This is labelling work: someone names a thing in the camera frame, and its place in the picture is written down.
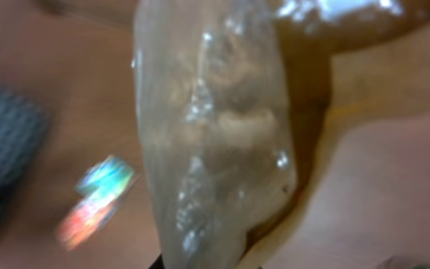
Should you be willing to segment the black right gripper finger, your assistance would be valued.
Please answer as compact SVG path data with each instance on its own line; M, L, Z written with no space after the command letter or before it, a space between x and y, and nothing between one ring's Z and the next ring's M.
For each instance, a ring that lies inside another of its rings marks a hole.
M148 267L148 269L163 269L162 255L159 255L154 262Z

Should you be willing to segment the green tissue packet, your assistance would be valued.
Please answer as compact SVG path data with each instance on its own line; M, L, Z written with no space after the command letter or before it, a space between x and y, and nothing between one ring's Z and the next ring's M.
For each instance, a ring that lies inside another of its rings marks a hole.
M82 195L101 191L103 196L120 196L132 184L135 170L121 158L109 155L91 167L79 180L75 189Z

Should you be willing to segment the beige pouch bag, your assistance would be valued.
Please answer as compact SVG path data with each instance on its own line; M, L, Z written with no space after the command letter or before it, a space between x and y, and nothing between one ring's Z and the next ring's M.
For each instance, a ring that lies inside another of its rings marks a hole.
M140 1L137 129L163 268L257 268L301 217L331 58L401 37L430 1Z

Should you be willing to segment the orange tissue packet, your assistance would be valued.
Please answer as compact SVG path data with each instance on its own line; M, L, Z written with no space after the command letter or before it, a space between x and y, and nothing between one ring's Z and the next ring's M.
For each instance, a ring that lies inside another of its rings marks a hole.
M74 250L102 228L118 209L119 198L84 197L62 220L57 239L65 250Z

